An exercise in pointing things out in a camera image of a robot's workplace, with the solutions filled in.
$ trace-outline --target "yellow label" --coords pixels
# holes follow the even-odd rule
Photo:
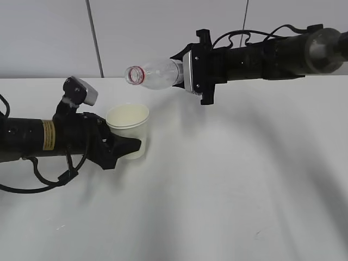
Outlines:
[[[43,125],[43,147],[44,151],[52,151],[55,145],[55,129],[53,121],[42,120]]]

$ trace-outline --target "white table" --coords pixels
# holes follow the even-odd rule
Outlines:
[[[88,161],[43,194],[1,191],[1,260],[347,260],[347,80],[233,82],[203,107],[180,89],[86,79],[100,95],[79,111],[150,108],[147,154],[110,171]],[[50,119],[63,82],[1,79],[1,94],[11,117]],[[39,169],[55,180],[65,158]],[[0,183],[41,186],[23,160],[1,163]]]

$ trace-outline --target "cup rim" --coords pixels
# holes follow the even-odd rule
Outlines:
[[[117,126],[117,125],[113,125],[110,122],[108,122],[108,115],[112,110],[118,109],[120,107],[128,106],[128,105],[137,105],[137,106],[143,107],[146,110],[146,117],[142,121],[134,123],[134,124],[130,124],[130,125]],[[138,126],[144,124],[148,120],[149,115],[150,115],[150,110],[148,109],[147,106],[145,106],[143,104],[139,104],[139,103],[125,103],[125,104],[117,105],[117,106],[109,109],[107,114],[106,114],[105,121],[107,122],[107,125],[109,127],[114,128],[114,129],[131,129],[131,128],[135,128],[135,127],[138,127]]]

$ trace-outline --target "bottle neck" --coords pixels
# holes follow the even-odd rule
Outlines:
[[[142,84],[145,80],[145,72],[139,66],[131,66],[126,69],[125,79],[131,85]]]

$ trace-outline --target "white wall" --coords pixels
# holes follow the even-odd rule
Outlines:
[[[84,0],[2,0],[0,78],[100,77]]]
[[[196,30],[212,38],[242,28],[246,0],[91,0],[106,77],[131,65],[169,58],[197,42]]]
[[[241,29],[247,3],[89,1],[106,77],[122,77],[128,66],[176,54],[197,41],[198,29],[210,29],[212,39]],[[246,28],[270,32],[285,23],[300,28],[323,23],[347,31],[347,10],[346,0],[250,0]],[[0,31],[0,78],[101,76],[85,0],[2,0]],[[342,73],[348,73],[346,67]]]

